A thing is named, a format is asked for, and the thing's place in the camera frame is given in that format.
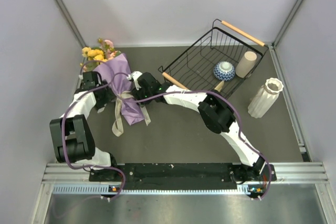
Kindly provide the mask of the yellow pink flower bunch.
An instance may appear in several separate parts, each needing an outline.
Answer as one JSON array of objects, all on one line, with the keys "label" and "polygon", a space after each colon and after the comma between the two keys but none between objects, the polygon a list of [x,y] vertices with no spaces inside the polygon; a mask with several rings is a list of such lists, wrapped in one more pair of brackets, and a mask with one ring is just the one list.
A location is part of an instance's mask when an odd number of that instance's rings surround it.
[{"label": "yellow pink flower bunch", "polygon": [[112,41],[98,38],[97,42],[98,47],[83,47],[81,50],[82,56],[88,62],[85,66],[80,64],[84,72],[92,71],[101,64],[101,61],[112,60],[121,54],[121,51],[115,49]]}]

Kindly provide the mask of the purple pink wrapping paper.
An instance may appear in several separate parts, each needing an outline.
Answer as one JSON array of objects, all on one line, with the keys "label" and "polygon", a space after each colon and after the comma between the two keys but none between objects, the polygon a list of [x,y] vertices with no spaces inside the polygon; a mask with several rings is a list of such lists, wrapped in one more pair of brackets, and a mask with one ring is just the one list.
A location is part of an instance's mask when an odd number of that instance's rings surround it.
[{"label": "purple pink wrapping paper", "polygon": [[[100,73],[103,80],[106,80],[107,83],[119,72],[120,74],[114,78],[113,84],[110,87],[113,88],[117,95],[120,95],[124,91],[131,91],[132,84],[127,80],[127,75],[131,73],[131,70],[126,54],[122,53],[106,63],[101,63],[94,71]],[[137,103],[125,103],[122,101],[121,115],[129,125],[144,120]]]}]

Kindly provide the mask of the cream ribbon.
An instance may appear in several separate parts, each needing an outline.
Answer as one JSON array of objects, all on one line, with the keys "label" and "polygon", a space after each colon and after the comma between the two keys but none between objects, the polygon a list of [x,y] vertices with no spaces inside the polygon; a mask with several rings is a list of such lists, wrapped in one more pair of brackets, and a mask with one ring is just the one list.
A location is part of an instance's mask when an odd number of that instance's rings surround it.
[{"label": "cream ribbon", "polygon": [[[130,91],[124,91],[120,94],[120,97],[123,99],[129,99],[133,98]],[[145,120],[146,125],[149,125],[151,123],[150,116],[148,114],[148,111],[146,107],[140,107],[138,105],[139,109],[141,110],[141,113],[143,115],[143,119]],[[115,102],[115,122],[112,125],[112,132],[115,136],[119,137],[123,134],[123,123],[121,119],[121,109],[122,109],[122,100],[117,98]]]}]

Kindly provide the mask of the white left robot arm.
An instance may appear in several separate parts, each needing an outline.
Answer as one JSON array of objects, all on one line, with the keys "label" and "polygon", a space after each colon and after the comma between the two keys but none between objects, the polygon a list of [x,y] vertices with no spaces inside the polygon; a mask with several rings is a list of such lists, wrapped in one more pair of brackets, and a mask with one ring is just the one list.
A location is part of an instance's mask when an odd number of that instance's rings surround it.
[{"label": "white left robot arm", "polygon": [[100,113],[116,97],[107,84],[98,72],[83,73],[68,113],[51,120],[49,128],[58,162],[66,162],[65,148],[70,163],[100,169],[103,177],[114,180],[119,174],[117,162],[112,154],[96,147],[87,122],[92,109]]}]

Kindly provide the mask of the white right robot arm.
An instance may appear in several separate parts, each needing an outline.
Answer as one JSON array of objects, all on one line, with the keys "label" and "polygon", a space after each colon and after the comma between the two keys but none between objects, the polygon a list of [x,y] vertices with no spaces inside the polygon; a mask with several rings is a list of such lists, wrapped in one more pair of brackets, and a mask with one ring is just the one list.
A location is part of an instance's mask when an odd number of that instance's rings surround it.
[{"label": "white right robot arm", "polygon": [[165,72],[162,75],[168,82],[159,83],[148,72],[135,71],[127,76],[135,84],[131,93],[139,104],[144,106],[155,100],[198,112],[205,126],[211,132],[221,135],[234,149],[245,166],[248,178],[256,180],[264,174],[267,164],[265,157],[242,133],[238,112],[219,91],[191,91]]}]

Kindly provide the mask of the white ribbed vase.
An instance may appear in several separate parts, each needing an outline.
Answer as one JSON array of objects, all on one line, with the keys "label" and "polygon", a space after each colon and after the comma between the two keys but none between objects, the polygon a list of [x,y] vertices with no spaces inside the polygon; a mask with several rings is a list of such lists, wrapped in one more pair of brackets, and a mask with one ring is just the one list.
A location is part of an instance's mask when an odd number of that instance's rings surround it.
[{"label": "white ribbed vase", "polygon": [[283,91],[284,85],[277,78],[269,78],[259,88],[248,106],[248,113],[253,118],[261,118],[271,108]]}]

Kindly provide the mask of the wooden spatula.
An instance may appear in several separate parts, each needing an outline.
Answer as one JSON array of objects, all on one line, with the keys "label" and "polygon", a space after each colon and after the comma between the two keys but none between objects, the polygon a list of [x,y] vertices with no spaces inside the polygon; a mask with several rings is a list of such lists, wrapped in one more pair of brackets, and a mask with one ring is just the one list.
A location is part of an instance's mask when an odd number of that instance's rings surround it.
[{"label": "wooden spatula", "polygon": [[221,92],[221,90],[223,89],[224,87],[224,84],[225,84],[225,81],[222,80],[214,89],[218,92]]}]

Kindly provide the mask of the blue white patterned bowl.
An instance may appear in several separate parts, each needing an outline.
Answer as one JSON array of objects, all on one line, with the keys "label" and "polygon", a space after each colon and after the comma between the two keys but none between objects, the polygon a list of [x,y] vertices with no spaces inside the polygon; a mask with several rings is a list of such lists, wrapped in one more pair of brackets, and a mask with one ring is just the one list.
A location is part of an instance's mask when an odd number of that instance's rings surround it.
[{"label": "blue white patterned bowl", "polygon": [[215,65],[213,74],[220,81],[231,81],[235,76],[235,68],[230,62],[221,61]]}]

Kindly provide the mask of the beige cylindrical cup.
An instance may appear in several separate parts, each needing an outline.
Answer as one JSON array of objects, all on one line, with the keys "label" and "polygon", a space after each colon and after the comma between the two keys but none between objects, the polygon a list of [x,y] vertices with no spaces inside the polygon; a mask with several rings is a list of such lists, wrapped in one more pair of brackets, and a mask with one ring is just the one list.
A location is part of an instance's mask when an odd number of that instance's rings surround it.
[{"label": "beige cylindrical cup", "polygon": [[253,51],[247,51],[244,53],[240,62],[236,67],[236,75],[240,78],[244,78],[248,75],[248,73],[255,66],[257,60],[257,54]]}]

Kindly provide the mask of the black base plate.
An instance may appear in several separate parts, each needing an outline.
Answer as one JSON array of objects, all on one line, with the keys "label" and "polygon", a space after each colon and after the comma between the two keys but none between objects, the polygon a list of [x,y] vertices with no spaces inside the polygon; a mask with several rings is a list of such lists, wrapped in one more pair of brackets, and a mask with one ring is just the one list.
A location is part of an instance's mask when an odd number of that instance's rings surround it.
[{"label": "black base plate", "polygon": [[277,180],[273,165],[272,172],[264,167],[261,174],[233,163],[126,163],[118,169],[125,174],[125,190],[235,189],[241,182]]}]

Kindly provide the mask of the aluminium front rail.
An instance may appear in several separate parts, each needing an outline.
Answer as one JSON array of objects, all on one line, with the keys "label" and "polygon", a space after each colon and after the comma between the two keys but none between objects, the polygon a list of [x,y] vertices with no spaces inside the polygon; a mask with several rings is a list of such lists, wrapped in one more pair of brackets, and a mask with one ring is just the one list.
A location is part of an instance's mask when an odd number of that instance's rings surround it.
[{"label": "aluminium front rail", "polygon": [[123,175],[108,170],[73,170],[47,164],[42,183],[55,194],[129,195],[247,195],[263,194],[268,185],[326,184],[321,163],[273,163],[259,176],[245,175],[237,164],[127,163]]}]

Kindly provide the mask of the aluminium corner post left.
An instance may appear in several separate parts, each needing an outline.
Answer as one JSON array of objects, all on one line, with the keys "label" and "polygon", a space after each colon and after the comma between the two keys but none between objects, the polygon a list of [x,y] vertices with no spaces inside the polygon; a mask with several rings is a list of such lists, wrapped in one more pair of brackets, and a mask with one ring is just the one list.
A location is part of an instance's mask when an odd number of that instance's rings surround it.
[{"label": "aluminium corner post left", "polygon": [[74,35],[76,41],[81,47],[86,46],[85,40],[83,39],[76,23],[74,22],[68,8],[66,7],[63,0],[54,0],[58,9],[60,10],[63,18],[65,19],[68,27],[70,28],[72,34]]}]

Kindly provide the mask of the aluminium corner post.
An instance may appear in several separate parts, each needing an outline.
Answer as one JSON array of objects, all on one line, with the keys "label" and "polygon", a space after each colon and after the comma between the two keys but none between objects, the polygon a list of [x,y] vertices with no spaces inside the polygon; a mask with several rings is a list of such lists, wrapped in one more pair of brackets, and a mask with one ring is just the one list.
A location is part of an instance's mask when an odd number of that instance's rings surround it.
[{"label": "aluminium corner post", "polygon": [[54,0],[58,9],[60,10],[63,18],[65,19],[68,27],[70,28],[72,34],[74,35],[76,41],[81,47],[86,46],[85,40],[83,39],[76,23],[74,22],[68,8],[66,7],[63,0]]},{"label": "aluminium corner post", "polygon": [[292,23],[293,19],[295,18],[297,12],[299,11],[299,9],[302,6],[302,4],[304,3],[304,1],[305,0],[296,0],[295,1],[294,5],[291,8],[288,16],[286,17],[285,22],[283,23],[279,33],[277,34],[275,40],[271,44],[273,48],[276,48],[280,44],[283,36],[285,35],[286,31],[288,30],[290,24]]}]

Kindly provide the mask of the aluminium corner post right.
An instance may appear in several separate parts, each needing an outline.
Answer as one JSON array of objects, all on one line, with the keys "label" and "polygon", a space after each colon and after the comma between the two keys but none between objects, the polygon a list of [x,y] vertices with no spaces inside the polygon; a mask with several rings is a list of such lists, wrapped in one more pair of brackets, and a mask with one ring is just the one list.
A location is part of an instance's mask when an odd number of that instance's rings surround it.
[{"label": "aluminium corner post right", "polygon": [[295,18],[297,12],[299,11],[299,9],[302,6],[302,4],[304,3],[304,1],[305,0],[296,0],[295,1],[294,5],[291,8],[288,16],[286,17],[285,22],[283,23],[279,33],[277,34],[275,40],[271,44],[273,48],[276,48],[280,44],[283,36],[285,35],[286,31],[288,30],[290,24],[292,23],[293,19]]}]

